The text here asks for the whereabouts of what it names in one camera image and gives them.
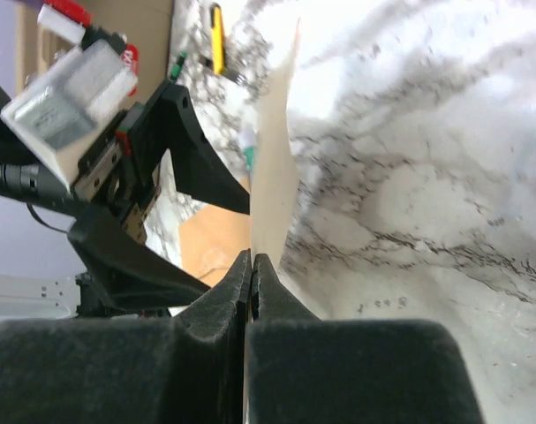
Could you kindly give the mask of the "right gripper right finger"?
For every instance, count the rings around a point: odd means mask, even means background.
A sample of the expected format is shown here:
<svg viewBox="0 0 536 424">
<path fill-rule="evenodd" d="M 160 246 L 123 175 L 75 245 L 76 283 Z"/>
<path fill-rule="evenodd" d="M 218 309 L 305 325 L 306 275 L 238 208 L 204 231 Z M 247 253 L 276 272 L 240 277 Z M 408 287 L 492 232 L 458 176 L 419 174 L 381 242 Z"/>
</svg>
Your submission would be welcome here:
<svg viewBox="0 0 536 424">
<path fill-rule="evenodd" d="M 247 328 L 253 423 L 480 423 L 456 340 L 425 320 L 323 321 L 253 265 Z"/>
</svg>

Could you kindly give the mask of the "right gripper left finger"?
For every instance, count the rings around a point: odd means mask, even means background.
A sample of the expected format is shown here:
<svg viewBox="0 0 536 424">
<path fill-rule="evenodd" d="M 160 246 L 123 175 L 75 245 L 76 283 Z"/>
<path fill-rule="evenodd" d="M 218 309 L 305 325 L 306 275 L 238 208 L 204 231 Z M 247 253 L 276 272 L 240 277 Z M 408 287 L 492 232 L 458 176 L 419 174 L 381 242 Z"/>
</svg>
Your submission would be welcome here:
<svg viewBox="0 0 536 424">
<path fill-rule="evenodd" d="M 249 252 L 160 319 L 0 322 L 0 423 L 240 423 Z"/>
</svg>

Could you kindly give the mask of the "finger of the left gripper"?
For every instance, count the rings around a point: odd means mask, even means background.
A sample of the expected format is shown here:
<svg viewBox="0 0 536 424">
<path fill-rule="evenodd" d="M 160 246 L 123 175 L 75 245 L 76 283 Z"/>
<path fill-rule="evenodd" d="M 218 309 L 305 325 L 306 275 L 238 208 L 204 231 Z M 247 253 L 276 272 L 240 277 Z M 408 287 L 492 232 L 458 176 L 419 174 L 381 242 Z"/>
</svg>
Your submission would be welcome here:
<svg viewBox="0 0 536 424">
<path fill-rule="evenodd" d="M 187 306 L 209 290 L 199 279 L 135 242 L 105 208 L 88 206 L 67 238 L 107 307 L 161 309 Z"/>
<path fill-rule="evenodd" d="M 143 186 L 169 153 L 178 192 L 229 211 L 250 213 L 249 193 L 209 143 L 186 87 L 162 82 L 146 103 L 133 104 L 130 119 L 130 158 Z"/>
</svg>

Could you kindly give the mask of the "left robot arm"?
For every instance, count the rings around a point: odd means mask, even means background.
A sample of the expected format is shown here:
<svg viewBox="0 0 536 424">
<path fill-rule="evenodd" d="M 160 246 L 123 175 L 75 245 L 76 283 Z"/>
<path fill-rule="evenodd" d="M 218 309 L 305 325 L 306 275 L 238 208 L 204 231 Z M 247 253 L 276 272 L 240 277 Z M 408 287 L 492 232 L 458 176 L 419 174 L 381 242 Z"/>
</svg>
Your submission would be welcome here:
<svg viewBox="0 0 536 424">
<path fill-rule="evenodd" d="M 143 223 L 159 194 L 154 172 L 165 155 L 179 192 L 249 213 L 249 193 L 208 142 L 188 89 L 171 80 L 112 118 L 80 158 L 71 187 L 35 160 L 0 160 L 1 196 L 74 218 L 67 237 L 86 267 L 76 279 L 80 316 L 165 316 L 206 291 L 145 244 Z"/>
</svg>

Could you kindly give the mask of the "brown paper envelope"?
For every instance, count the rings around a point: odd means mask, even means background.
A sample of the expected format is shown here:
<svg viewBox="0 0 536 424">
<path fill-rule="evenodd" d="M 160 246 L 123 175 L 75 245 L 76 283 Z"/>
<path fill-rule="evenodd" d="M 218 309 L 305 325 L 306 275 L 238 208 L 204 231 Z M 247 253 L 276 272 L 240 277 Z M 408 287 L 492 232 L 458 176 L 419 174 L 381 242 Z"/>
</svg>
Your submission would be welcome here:
<svg viewBox="0 0 536 424">
<path fill-rule="evenodd" d="M 250 216 L 207 205 L 178 228 L 183 269 L 213 287 L 250 247 Z"/>
</svg>

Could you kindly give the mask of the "green white glue stick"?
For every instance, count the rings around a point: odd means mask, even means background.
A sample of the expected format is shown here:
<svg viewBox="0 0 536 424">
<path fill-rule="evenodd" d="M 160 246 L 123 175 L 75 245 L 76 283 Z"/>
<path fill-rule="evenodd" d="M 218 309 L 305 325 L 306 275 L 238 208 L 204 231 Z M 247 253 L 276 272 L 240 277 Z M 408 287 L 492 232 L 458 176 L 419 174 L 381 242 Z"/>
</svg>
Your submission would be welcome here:
<svg viewBox="0 0 536 424">
<path fill-rule="evenodd" d="M 250 125 L 245 126 L 241 130 L 238 136 L 238 144 L 245 157 L 246 169 L 249 172 L 252 172 L 257 138 L 256 138 L 256 132 Z"/>
</svg>

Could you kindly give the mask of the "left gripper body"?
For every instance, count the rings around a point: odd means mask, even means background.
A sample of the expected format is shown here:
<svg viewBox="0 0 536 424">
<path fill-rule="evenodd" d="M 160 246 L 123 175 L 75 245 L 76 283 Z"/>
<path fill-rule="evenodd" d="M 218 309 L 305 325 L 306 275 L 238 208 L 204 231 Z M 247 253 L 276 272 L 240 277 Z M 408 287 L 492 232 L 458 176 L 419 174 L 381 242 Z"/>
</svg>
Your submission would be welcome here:
<svg viewBox="0 0 536 424">
<path fill-rule="evenodd" d="M 136 242 L 145 243 L 145 222 L 160 193 L 157 164 L 149 180 L 140 179 L 132 138 L 127 134 L 144 106 L 120 110 L 78 160 L 79 175 L 72 186 L 75 198 L 103 205 Z"/>
</svg>

